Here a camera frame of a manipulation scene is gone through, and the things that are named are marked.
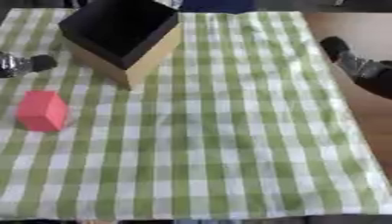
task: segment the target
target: black box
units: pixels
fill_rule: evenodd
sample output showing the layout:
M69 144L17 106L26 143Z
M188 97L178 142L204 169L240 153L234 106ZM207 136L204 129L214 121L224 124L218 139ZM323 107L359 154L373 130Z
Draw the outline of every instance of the black box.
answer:
M181 42L178 12L152 0L95 0L59 28L75 57L127 88Z

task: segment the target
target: wooden table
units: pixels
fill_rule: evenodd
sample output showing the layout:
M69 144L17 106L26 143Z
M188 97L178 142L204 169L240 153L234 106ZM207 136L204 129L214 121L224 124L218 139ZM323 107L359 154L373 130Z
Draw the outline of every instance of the wooden table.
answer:
M339 36L357 55L392 60L392 14L312 13L305 17L317 40ZM392 101L354 85L333 65L332 73L373 153L392 180Z

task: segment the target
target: red cube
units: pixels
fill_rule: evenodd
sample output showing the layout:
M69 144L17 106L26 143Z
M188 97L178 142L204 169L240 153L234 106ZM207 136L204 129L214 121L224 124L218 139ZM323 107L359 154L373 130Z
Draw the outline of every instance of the red cube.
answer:
M17 108L17 119L35 131L59 131L67 117L67 105L53 91L29 91Z

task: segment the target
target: cardboard box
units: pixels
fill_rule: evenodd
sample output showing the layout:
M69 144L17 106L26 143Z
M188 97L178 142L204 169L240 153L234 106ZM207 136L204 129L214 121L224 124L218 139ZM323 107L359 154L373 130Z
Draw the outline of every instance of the cardboard box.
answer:
M29 91L17 107L17 120L28 130L59 131L67 118L67 105L53 91Z
M178 12L152 0L95 0L59 24L73 55L131 89L181 42Z

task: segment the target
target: tablecloth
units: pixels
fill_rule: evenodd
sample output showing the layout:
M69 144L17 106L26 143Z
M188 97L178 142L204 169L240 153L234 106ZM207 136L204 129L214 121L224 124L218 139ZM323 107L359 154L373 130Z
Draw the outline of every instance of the tablecloth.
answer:
M0 46L57 68L0 80L3 219L392 214L389 184L299 12L181 17L184 43L133 91L73 60L67 10L12 10ZM69 105L27 131L28 90Z

